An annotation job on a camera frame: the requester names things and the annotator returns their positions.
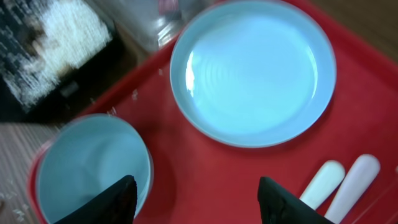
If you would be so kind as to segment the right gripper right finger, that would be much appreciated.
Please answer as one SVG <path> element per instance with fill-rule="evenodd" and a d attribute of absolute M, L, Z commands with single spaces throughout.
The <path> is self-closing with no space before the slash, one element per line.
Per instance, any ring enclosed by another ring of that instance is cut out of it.
<path fill-rule="evenodd" d="M 257 191 L 262 224 L 333 224 L 270 177 L 261 177 Z"/>

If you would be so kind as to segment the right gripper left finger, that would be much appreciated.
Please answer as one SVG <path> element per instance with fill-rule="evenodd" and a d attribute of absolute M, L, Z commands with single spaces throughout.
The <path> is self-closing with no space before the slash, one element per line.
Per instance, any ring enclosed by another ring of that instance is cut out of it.
<path fill-rule="evenodd" d="M 132 224 L 137 206 L 137 183 L 126 175 L 56 224 Z"/>

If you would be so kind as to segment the white plastic spoon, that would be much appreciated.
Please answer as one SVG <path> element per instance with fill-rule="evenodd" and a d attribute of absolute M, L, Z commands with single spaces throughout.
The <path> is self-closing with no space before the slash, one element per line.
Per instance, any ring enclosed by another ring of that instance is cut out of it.
<path fill-rule="evenodd" d="M 340 185 L 344 177 L 345 168 L 338 161 L 326 161 L 307 185 L 300 200 L 316 210 Z"/>

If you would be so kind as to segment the light blue bowl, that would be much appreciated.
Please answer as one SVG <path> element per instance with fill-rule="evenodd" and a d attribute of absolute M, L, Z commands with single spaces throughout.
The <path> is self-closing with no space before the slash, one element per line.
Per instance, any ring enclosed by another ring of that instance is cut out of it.
<path fill-rule="evenodd" d="M 38 166 L 36 196 L 45 221 L 71 214 L 126 175 L 137 183 L 136 211 L 152 188 L 150 152 L 124 120 L 104 114 L 77 119 L 64 127 Z"/>

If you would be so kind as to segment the white plastic fork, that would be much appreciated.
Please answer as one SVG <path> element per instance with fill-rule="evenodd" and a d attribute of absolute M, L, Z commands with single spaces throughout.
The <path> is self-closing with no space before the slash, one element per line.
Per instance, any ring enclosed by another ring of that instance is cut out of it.
<path fill-rule="evenodd" d="M 341 223 L 355 203 L 372 184 L 380 171 L 379 160 L 370 154 L 360 155 L 342 181 L 325 218 L 332 223 Z"/>

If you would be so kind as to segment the light blue plate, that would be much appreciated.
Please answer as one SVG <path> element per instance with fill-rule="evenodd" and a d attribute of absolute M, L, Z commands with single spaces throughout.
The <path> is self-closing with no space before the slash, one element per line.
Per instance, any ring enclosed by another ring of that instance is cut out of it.
<path fill-rule="evenodd" d="M 336 85 L 336 58 L 309 13 L 285 1 L 228 1 L 195 16 L 170 60 L 186 119 L 218 142 L 274 146 L 310 128 Z"/>

